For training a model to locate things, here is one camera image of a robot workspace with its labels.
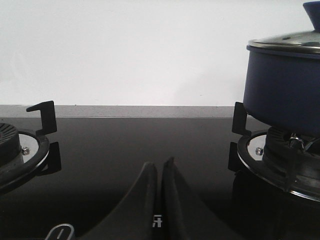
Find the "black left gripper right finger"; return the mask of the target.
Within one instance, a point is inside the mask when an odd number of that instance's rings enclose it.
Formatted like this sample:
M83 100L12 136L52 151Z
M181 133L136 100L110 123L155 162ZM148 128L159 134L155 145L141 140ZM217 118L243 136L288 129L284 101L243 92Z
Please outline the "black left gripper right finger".
M173 157L163 165L162 196L172 240L240 239L240 235L222 222L191 189Z

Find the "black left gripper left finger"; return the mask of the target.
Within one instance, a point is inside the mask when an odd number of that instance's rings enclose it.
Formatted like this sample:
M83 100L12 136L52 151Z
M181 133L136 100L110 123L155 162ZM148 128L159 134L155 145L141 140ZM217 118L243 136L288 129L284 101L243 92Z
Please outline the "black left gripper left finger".
M130 190L117 206L81 240L151 240L157 194L157 170L143 164Z

